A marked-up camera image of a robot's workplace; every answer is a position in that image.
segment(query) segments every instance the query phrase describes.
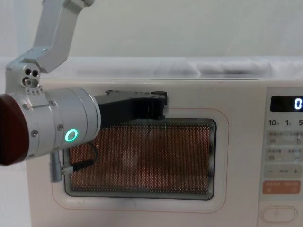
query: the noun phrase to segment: microwave window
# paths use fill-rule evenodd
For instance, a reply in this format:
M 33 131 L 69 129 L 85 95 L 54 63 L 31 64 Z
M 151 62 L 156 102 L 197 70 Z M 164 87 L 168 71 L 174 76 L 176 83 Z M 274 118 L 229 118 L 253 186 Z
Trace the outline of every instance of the microwave window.
M 214 195 L 216 123 L 136 120 L 100 131 L 95 164 L 65 177 L 70 196 L 209 200 Z M 93 159 L 90 145 L 64 151 L 68 164 Z

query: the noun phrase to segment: robotic arm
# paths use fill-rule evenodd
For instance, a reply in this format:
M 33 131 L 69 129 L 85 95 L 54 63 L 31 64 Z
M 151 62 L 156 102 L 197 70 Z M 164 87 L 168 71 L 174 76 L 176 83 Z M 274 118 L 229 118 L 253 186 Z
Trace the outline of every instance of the robotic arm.
M 94 97 L 74 87 L 44 90 L 41 73 L 66 61 L 78 14 L 94 0 L 44 0 L 34 47 L 6 67 L 0 96 L 0 165 L 51 154 L 51 180 L 65 173 L 59 150 L 93 140 L 100 128 L 132 119 L 162 119 L 165 92 L 108 91 Z

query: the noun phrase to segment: white microwave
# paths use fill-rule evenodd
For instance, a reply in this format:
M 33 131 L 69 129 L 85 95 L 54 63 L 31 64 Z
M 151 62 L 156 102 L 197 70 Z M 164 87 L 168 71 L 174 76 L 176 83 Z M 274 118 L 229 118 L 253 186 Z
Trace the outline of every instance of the white microwave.
M 33 227 L 303 226 L 303 81 L 45 79 L 44 87 L 166 91 L 165 120 L 100 131 L 98 161 L 49 180 L 27 161 Z M 92 155 L 61 153 L 65 164 Z

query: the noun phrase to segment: digital display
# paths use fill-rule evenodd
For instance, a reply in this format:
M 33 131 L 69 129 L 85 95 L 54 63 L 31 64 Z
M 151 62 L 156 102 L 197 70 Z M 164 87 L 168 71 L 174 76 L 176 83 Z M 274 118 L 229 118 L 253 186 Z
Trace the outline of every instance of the digital display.
M 303 96 L 272 96 L 271 112 L 303 112 Z

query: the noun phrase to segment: white wall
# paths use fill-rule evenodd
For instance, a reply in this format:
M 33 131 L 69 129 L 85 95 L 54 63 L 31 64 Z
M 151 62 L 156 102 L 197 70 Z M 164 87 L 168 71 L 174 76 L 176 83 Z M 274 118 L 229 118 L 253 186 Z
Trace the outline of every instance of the white wall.
M 0 93 L 1 56 L 31 47 L 41 9 L 41 0 L 0 1 Z M 79 16 L 71 55 L 300 55 L 302 23 L 302 0 L 96 0 Z M 0 168 L 0 182 L 0 226 L 29 227 L 25 165 Z

